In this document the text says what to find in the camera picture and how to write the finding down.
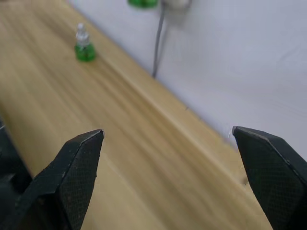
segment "small green bottle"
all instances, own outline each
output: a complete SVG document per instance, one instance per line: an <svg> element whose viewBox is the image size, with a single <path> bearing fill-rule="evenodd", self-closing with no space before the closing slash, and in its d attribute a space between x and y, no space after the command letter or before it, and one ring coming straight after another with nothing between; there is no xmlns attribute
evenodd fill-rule
<svg viewBox="0 0 307 230"><path fill-rule="evenodd" d="M158 0L128 0L128 3L139 8L153 8L158 5Z"/></svg>
<svg viewBox="0 0 307 230"><path fill-rule="evenodd" d="M95 48L90 42L90 36L85 29L83 23L78 24L78 30L76 34L75 53L76 58L79 61L92 61L96 57Z"/></svg>

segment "wood grain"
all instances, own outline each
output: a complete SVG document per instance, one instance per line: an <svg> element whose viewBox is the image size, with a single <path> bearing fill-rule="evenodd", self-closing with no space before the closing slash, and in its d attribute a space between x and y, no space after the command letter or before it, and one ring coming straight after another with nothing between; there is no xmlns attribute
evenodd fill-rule
<svg viewBox="0 0 307 230"><path fill-rule="evenodd" d="M105 131L84 230L271 229L239 154L67 3L0 6L0 115L30 172ZM92 63L74 57L79 22Z"/></svg>

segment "bottle cap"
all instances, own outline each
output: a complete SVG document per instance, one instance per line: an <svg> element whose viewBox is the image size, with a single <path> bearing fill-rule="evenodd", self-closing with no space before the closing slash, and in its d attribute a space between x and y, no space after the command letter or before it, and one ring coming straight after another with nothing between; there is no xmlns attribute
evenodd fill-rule
<svg viewBox="0 0 307 230"><path fill-rule="evenodd" d="M80 46L88 46L90 44L90 35L86 31L83 23L79 23L77 26L76 39L77 44Z"/></svg>
<svg viewBox="0 0 307 230"><path fill-rule="evenodd" d="M138 8L153 8L158 5L158 0L128 0L128 3Z"/></svg>

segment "white bottle cap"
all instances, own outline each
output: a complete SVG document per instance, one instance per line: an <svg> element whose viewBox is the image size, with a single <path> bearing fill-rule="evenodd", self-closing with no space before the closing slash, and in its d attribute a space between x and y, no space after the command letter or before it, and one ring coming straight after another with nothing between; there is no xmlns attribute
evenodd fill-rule
<svg viewBox="0 0 307 230"><path fill-rule="evenodd" d="M80 46L88 46L90 44L90 35L85 29L83 23L79 23L76 34L77 44Z"/></svg>

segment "textured rubber pad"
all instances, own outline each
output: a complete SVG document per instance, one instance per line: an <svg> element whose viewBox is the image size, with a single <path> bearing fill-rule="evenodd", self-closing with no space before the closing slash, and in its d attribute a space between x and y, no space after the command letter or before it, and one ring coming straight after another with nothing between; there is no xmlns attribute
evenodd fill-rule
<svg viewBox="0 0 307 230"><path fill-rule="evenodd" d="M17 229L40 197L54 199L59 204L56 212L63 214L67 227L79 230L92 196L103 138L103 131L96 130L66 142L54 161L34 178L0 230Z"/></svg>
<svg viewBox="0 0 307 230"><path fill-rule="evenodd" d="M233 134L250 186L274 230L307 229L307 163L282 138L244 127Z"/></svg>

